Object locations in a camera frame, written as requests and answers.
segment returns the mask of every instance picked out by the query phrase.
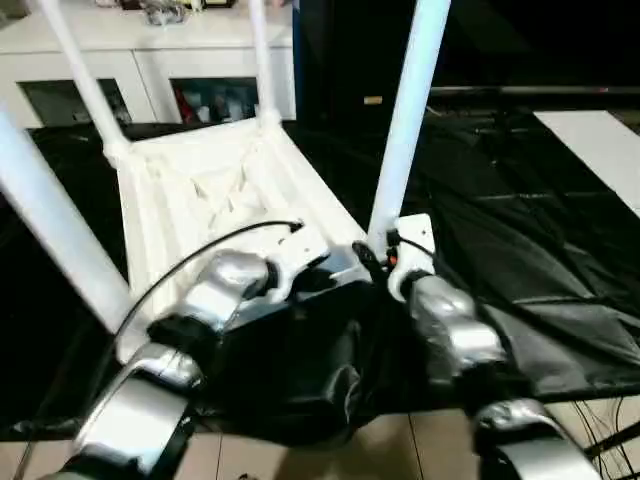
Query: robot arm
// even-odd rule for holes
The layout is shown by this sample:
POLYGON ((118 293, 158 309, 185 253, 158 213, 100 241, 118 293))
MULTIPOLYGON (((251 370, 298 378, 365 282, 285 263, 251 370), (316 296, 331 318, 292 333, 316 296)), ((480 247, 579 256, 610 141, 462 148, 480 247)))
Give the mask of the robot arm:
MULTIPOLYGON (((406 223, 401 237, 428 249, 430 226, 414 228, 413 221, 407 229, 406 223)), ((258 296, 284 299, 295 276, 328 253, 317 232, 299 233, 281 246, 287 255, 214 255, 182 299, 154 323, 155 343, 143 346, 109 385, 74 442, 73 458, 53 480, 173 478, 194 431, 191 402, 194 389, 206 382, 202 366, 215 360, 216 345, 238 308, 258 296)), ((458 393, 481 458, 480 478, 599 479, 534 399, 497 332, 479 320, 471 297, 434 275, 431 260, 418 254, 424 255, 419 248, 398 248, 389 290, 408 304, 430 342, 430 374, 451 382, 458 393)))
MULTIPOLYGON (((422 218, 413 218, 410 228, 406 221, 399 225, 400 236, 428 249, 424 232, 430 232, 430 225, 415 228, 426 216, 416 217, 422 218)), ((481 458, 480 478, 599 479, 591 462, 535 400, 497 332, 479 319, 472 298, 434 275, 430 262, 416 268, 414 262, 403 261, 403 252, 415 255, 417 250, 398 249, 389 290, 407 301, 417 328, 430 344, 434 358, 430 376, 454 386, 471 421, 481 458)))
POLYGON ((173 478, 194 432, 192 401, 207 381, 224 332, 245 302, 284 300, 295 277, 329 247, 302 227, 267 258, 217 251, 182 298, 150 327, 73 443, 73 457, 51 480, 173 478))

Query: black plastic sheet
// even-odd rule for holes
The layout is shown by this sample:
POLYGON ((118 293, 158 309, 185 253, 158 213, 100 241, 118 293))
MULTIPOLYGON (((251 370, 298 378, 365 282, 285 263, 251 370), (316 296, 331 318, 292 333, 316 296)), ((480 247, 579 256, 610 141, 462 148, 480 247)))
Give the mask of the black plastic sheet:
MULTIPOLYGON (((384 138, 285 126, 366 227, 384 138)), ((125 272, 116 176, 95 132, 33 136, 125 272)), ((450 280, 476 297, 543 399, 640 391, 640 220, 533 117, 429 121, 404 205, 404 213, 423 211, 440 262, 455 272, 450 280)), ((0 432, 68 436, 110 336, 10 207, 0 214, 0 257, 12 280, 0 336, 0 432)), ((384 286, 357 283, 292 304, 234 332, 227 355, 204 397, 207 423, 287 445, 344 439, 383 413, 456 403, 446 385, 429 381, 424 339, 384 286)))

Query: floor tile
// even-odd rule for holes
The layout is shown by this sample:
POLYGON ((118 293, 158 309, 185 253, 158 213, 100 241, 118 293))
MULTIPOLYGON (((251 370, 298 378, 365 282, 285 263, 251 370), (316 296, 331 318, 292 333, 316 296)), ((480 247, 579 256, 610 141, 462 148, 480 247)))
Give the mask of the floor tile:
MULTIPOLYGON (((0 480, 13 478, 25 446, 25 443, 0 443, 0 480)), ((35 443, 24 480, 37 480, 58 471, 70 452, 71 442, 35 443)))
POLYGON ((218 480, 246 474, 258 480, 418 480, 420 471, 406 415, 371 422, 345 446, 308 451, 225 435, 218 480))
POLYGON ((424 480, 476 480, 469 423, 461 410, 412 413, 424 480))
MULTIPOLYGON (((615 432, 615 417, 618 398, 589 400, 587 402, 564 402, 547 405, 556 420, 566 429, 568 434, 582 447, 591 445, 595 435, 597 440, 612 435, 615 432)), ((640 396, 624 399, 618 416, 618 426, 623 429, 640 421, 640 396)), ((624 444, 625 454, 628 456, 634 470, 640 469, 640 439, 631 440, 624 444)), ((620 448, 613 448, 602 454, 603 476, 612 478, 629 475, 629 467, 620 448)), ((600 462, 594 462, 600 468, 600 462)))
POLYGON ((189 442, 176 480, 215 480, 222 435, 202 433, 189 442))
POLYGON ((13 477, 23 450, 24 443, 0 443, 0 480, 10 480, 13 477))

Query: cabinet door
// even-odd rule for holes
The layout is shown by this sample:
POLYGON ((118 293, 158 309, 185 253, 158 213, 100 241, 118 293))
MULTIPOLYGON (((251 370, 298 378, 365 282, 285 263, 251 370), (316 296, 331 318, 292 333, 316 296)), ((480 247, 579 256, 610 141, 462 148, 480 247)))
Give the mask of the cabinet door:
MULTIPOLYGON (((222 123, 255 114, 256 60, 252 48, 135 51, 158 121, 222 123)), ((293 53, 272 48, 276 106, 295 118, 293 53)))
MULTIPOLYGON (((155 121, 131 52, 89 52, 84 58, 119 120, 155 121)), ((0 55, 0 72, 0 98, 22 127, 90 121, 62 54, 0 55)))

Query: black cable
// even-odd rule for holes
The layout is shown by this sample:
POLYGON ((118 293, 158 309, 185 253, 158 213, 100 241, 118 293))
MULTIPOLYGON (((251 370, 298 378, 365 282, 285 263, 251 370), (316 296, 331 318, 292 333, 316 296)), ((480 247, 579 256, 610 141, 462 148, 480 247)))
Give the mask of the black cable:
POLYGON ((422 460, 420 459, 420 452, 418 451, 418 442, 416 440, 416 430, 413 427, 413 420, 411 420, 411 414, 407 414, 407 420, 409 420, 409 429, 411 430, 411 438, 413 440, 413 449, 416 454, 416 459, 418 460, 418 469, 420 471, 420 480, 425 480, 424 478, 424 470, 422 469, 422 460))
POLYGON ((604 467, 604 474, 607 476, 608 480, 613 480, 613 477, 611 477, 611 474, 609 473, 609 468, 607 467, 607 461, 602 457, 600 457, 600 459, 602 460, 602 466, 604 467))
POLYGON ((408 238, 401 237, 398 233, 396 233, 395 235, 392 235, 391 240, 392 241, 397 240, 397 243, 403 242, 403 243, 406 243, 407 245, 411 245, 412 247, 417 248, 422 253, 424 253, 429 258, 431 258, 431 260, 433 260, 434 268, 437 267, 438 269, 441 269, 442 273, 444 273, 445 275, 451 278, 451 281, 456 285, 456 287, 464 288, 465 290, 467 290, 465 288, 466 282, 462 280, 462 277, 453 268, 451 268, 444 260, 437 257, 434 252, 426 249, 419 243, 414 242, 413 240, 409 240, 408 238))
MULTIPOLYGON (((587 412, 589 413, 589 415, 591 416, 591 418, 593 420, 596 420, 598 423, 600 423, 600 425, 602 425, 606 431, 605 431, 605 435, 602 435, 602 431, 600 430, 600 428, 597 427, 597 425, 595 426, 595 428, 598 430, 598 434, 601 437, 599 439, 599 441, 601 441, 602 438, 605 438, 607 435, 611 434, 611 425, 607 424, 607 422, 605 422, 604 420, 602 420, 602 418, 600 418, 598 415, 596 415, 596 413, 593 411, 593 409, 591 408, 591 406, 584 400, 582 400, 580 403, 582 403, 582 405, 584 406, 584 408, 587 409, 587 412)), ((622 450, 620 450, 620 447, 618 447, 618 451, 624 456, 625 454, 622 453, 622 450)), ((622 471, 621 465, 620 463, 618 463, 618 460, 616 460, 616 458, 614 457, 613 454, 611 454, 611 458, 613 459, 614 463, 616 464, 616 466, 618 467, 619 471, 622 471)))
MULTIPOLYGON (((149 297, 161 286, 164 284, 164 282, 166 282, 168 279, 170 279, 173 275, 175 275, 179 270, 181 270, 187 263, 191 262, 192 260, 195 260, 196 258, 198 258, 199 256, 201 256, 202 254, 204 254, 205 252, 207 252, 208 250, 210 250, 211 248, 221 244, 222 242, 225 242, 233 237, 236 237, 238 235, 241 235, 243 233, 249 232, 251 230, 256 230, 259 228, 264 228, 264 227, 271 227, 271 226, 278 226, 278 225, 284 225, 284 226, 288 226, 291 228, 292 231, 296 231, 298 229, 300 229, 302 227, 302 224, 299 222, 291 222, 291 221, 286 221, 286 220, 268 220, 265 222, 259 222, 259 223, 254 223, 252 225, 247 225, 245 227, 239 228, 233 232, 230 232, 226 235, 223 235, 222 237, 216 238, 214 240, 211 240, 210 242, 207 242, 206 244, 204 244, 202 247, 198 248, 197 250, 195 250, 194 252, 190 253, 189 255, 187 255, 186 257, 184 257, 182 260, 180 260, 178 263, 176 263, 173 267, 171 267, 169 270, 167 270, 167 272, 162 275, 158 280, 156 280, 139 298, 138 300, 133 304, 133 306, 129 309, 129 311, 127 312, 127 314, 125 315, 124 319, 122 320, 122 323, 120 324, 120 327, 118 327, 118 330, 115 332, 114 336, 113 336, 113 340, 109 343, 109 345, 107 345, 107 348, 105 349, 104 353, 102 354, 102 358, 100 359, 99 363, 98 363, 98 368, 96 369, 96 373, 94 375, 94 382, 91 385, 91 387, 89 388, 89 394, 87 396, 87 401, 85 404, 85 411, 87 413, 89 413, 89 409, 91 408, 91 406, 93 405, 93 402, 95 401, 95 397, 98 394, 98 391, 100 389, 100 386, 104 380, 104 376, 106 374, 107 371, 107 367, 109 366, 109 362, 111 360, 111 357, 113 355, 113 352, 115 350, 115 346, 117 343, 118 338, 120 338, 120 336, 124 333, 124 331, 127 329, 127 327, 130 325, 130 323, 133 321, 133 319, 136 316, 136 313, 138 312, 138 310, 140 309, 140 307, 142 307, 142 305, 149 299, 149 297)), ((49 392, 47 392, 47 395, 45 396, 45 399, 42 401, 41 406, 42 405, 47 405, 50 401, 50 393, 53 390, 53 388, 51 388, 49 390, 49 392)), ((14 478, 13 480, 20 480, 22 478, 22 476, 24 475, 24 472, 26 472, 27 468, 29 467, 30 464, 30 460, 32 458, 32 451, 33 451, 33 438, 31 438, 29 440, 29 442, 27 443, 27 446, 20 458, 20 462, 19 462, 19 467, 18 470, 15 472, 14 478)))
MULTIPOLYGON (((618 401, 618 406, 616 407, 616 415, 615 415, 615 425, 614 433, 620 433, 620 409, 622 408, 622 402, 624 401, 624 397, 620 397, 618 401)), ((635 470, 633 469, 633 465, 631 464, 631 460, 629 460, 629 456, 627 455, 627 450, 624 448, 624 444, 620 444, 620 453, 622 453, 622 458, 624 458, 627 467, 629 468, 629 474, 634 478, 637 476, 635 470)))
MULTIPOLYGON (((593 433, 593 429, 591 428, 591 425, 589 424, 589 421, 587 420, 586 415, 584 414, 584 412, 582 411, 582 409, 580 408, 577 402, 573 402, 573 408, 576 410, 576 412, 578 412, 578 415, 580 416, 582 427, 584 428, 587 434, 587 440, 593 443, 596 443, 598 439, 596 438, 595 433, 593 433)), ((602 455, 598 454, 597 458, 598 458, 598 473, 602 477, 602 466, 603 466, 602 455)))
POLYGON ((624 477, 618 477, 618 478, 615 478, 614 480, 636 480, 637 478, 640 478, 640 473, 634 473, 633 475, 625 475, 624 477))
POLYGON ((201 256, 202 254, 204 254, 208 250, 212 249, 213 247, 221 244, 222 242, 226 242, 227 240, 229 240, 229 239, 231 239, 233 237, 236 237, 236 236, 241 235, 243 233, 249 232, 251 230, 256 230, 256 229, 264 228, 264 227, 272 227, 272 226, 277 226, 277 225, 288 226, 288 227, 291 228, 292 231, 295 231, 295 230, 297 230, 297 229, 302 227, 301 223, 290 222, 290 221, 286 221, 286 220, 269 220, 269 221, 265 221, 265 222, 254 223, 252 225, 247 225, 246 227, 239 228, 237 230, 234 230, 233 232, 230 232, 230 233, 227 233, 226 235, 223 235, 222 237, 216 238, 214 240, 211 240, 210 242, 205 243, 202 247, 198 248, 194 252, 192 252, 189 255, 187 255, 186 257, 184 257, 178 263, 176 263, 173 267, 171 267, 169 270, 167 270, 167 272, 164 275, 162 275, 158 280, 156 280, 140 296, 140 298, 138 298, 138 300, 129 309, 129 311, 127 312, 127 314, 124 317, 124 320, 120 324, 120 327, 118 328, 118 330, 114 334, 113 341, 109 344, 109 346, 107 347, 107 349, 103 353, 102 359, 101 359, 100 363, 98 364, 98 369, 97 369, 97 372, 96 372, 96 375, 95 375, 95 382, 93 384, 93 387, 89 390, 89 397, 87 398, 87 411, 89 410, 89 408, 91 408, 91 405, 95 401, 95 398, 96 398, 96 396, 98 394, 98 391, 100 389, 100 385, 102 384, 102 381, 104 379, 104 375, 105 375, 106 369, 107 369, 107 367, 109 365, 109 361, 111 360, 111 356, 113 355, 113 352, 115 350, 115 346, 116 346, 118 338, 120 338, 120 335, 122 335, 122 333, 127 329, 129 324, 133 321, 133 319, 135 318, 135 315, 138 312, 138 310, 140 309, 140 307, 142 307, 142 305, 149 299, 149 297, 162 284, 164 284, 164 282, 166 282, 169 278, 171 278, 178 271, 180 271, 187 263, 191 262, 192 260, 195 260, 196 258, 201 256))

